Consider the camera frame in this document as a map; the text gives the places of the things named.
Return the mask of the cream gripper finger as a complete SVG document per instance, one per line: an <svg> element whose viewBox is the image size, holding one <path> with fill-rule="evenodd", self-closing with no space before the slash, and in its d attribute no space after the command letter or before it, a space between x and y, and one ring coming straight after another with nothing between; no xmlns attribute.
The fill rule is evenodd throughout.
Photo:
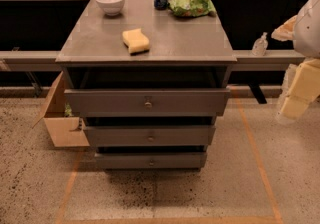
<svg viewBox="0 0 320 224"><path fill-rule="evenodd" d="M299 65L290 64L285 72L276 120L280 124L295 122L319 96L320 60L307 59Z"/></svg>
<svg viewBox="0 0 320 224"><path fill-rule="evenodd" d="M286 22L284 22L281 26L276 28L272 34L271 37L278 41L292 41L293 40L293 31L294 31L294 25L296 23L297 16L293 16L290 19L288 19Z"/></svg>

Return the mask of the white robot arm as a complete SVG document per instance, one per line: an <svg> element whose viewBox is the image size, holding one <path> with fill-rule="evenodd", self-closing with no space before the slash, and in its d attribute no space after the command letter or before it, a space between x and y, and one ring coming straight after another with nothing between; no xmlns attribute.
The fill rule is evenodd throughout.
<svg viewBox="0 0 320 224"><path fill-rule="evenodd" d="M275 29L271 37L292 40L294 50L306 57L285 75L277 121L290 124L299 119L320 95L320 0L308 0L297 15Z"/></svg>

